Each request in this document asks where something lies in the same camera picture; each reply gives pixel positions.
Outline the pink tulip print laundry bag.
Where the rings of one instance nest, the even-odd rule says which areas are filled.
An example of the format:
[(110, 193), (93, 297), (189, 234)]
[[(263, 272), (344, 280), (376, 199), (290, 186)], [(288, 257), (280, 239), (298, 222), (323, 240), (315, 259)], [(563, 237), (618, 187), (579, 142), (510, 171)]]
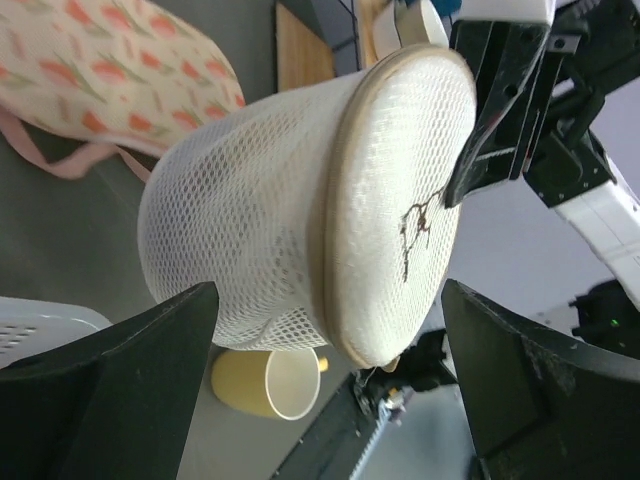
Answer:
[(5, 1), (1, 132), (26, 161), (63, 179), (120, 156), (162, 156), (244, 96), (208, 36), (150, 1)]

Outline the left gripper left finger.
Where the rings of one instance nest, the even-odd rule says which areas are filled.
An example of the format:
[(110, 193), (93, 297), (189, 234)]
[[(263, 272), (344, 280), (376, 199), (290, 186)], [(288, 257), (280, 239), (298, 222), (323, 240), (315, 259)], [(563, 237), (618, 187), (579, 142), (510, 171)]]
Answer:
[(176, 478), (218, 306), (201, 283), (2, 369), (2, 478)]

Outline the white ceramic bowl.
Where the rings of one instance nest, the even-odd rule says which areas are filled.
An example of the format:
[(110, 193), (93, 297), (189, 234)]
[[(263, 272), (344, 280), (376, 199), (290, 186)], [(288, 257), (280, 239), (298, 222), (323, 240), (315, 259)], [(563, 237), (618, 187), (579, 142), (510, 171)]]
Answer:
[(431, 1), (391, 1), (373, 21), (373, 44), (379, 60), (421, 43), (449, 46), (441, 17)]

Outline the blue mug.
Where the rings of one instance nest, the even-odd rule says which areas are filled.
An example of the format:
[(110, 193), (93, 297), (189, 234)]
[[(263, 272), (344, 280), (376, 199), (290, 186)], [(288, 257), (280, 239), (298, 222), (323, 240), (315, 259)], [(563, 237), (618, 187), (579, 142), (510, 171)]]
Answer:
[(432, 0), (440, 18), (453, 18), (461, 9), (462, 0)]

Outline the white plastic basket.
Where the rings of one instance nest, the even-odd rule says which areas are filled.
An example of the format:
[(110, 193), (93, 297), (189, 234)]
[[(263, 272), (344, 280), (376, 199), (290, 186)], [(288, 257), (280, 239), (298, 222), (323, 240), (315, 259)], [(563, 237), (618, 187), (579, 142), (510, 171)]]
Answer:
[(112, 323), (82, 306), (2, 297), (1, 368), (61, 347)]

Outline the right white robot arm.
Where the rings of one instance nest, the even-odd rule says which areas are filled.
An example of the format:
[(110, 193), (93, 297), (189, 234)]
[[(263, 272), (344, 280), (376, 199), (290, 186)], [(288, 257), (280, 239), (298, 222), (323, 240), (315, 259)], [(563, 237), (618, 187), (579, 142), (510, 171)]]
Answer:
[(639, 202), (591, 124), (639, 76), (638, 3), (466, 1), (450, 45), (472, 71), (478, 107), (446, 204), (524, 178), (637, 296)]

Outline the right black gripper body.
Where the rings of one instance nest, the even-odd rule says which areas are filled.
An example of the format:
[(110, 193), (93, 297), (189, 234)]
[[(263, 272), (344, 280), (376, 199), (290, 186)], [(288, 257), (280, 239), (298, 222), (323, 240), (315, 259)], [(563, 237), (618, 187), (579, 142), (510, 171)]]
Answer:
[(524, 178), (553, 208), (613, 179), (590, 127), (607, 96), (639, 77), (638, 2), (556, 3), (551, 25), (457, 17), (450, 46), (475, 79), (477, 114), (447, 207)]

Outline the beige cylindrical mesh laundry bag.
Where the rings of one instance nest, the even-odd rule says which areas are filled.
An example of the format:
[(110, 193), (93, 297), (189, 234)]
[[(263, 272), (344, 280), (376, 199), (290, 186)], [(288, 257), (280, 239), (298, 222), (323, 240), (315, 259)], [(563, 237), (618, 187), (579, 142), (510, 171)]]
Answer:
[(475, 116), (463, 58), (413, 45), (196, 129), (143, 192), (151, 295), (213, 282), (222, 347), (393, 367), (446, 275), (460, 211), (445, 190)]

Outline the yellow mug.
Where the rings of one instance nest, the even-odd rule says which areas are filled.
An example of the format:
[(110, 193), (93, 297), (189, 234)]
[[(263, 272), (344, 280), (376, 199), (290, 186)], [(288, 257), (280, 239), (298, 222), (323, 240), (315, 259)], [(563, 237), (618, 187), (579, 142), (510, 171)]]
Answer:
[(313, 349), (226, 351), (212, 365), (211, 387), (234, 410), (297, 421), (316, 404), (328, 369), (328, 359)]

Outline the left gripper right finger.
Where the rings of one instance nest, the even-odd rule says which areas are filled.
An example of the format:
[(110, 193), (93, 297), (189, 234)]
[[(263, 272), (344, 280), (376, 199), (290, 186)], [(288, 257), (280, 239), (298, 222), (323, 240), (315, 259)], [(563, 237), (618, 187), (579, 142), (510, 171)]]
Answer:
[(441, 304), (479, 478), (638, 478), (638, 360), (456, 280)]

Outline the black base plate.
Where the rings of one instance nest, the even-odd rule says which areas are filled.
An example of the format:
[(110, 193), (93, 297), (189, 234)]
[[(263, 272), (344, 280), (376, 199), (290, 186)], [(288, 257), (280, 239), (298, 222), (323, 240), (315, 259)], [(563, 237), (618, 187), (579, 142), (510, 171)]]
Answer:
[(271, 477), (357, 478), (408, 389), (397, 374), (380, 369), (349, 374)]

